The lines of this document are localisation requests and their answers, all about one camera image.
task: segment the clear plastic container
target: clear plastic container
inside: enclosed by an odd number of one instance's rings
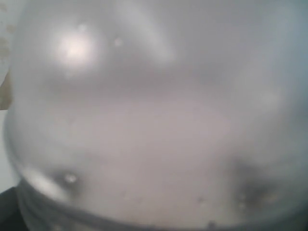
[[[30,230],[303,230],[307,11],[32,0],[5,130]]]

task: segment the frosted plastic surface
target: frosted plastic surface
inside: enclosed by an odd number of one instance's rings
[[[283,0],[32,0],[14,46],[18,171],[73,209],[163,228],[307,200],[307,12]]]

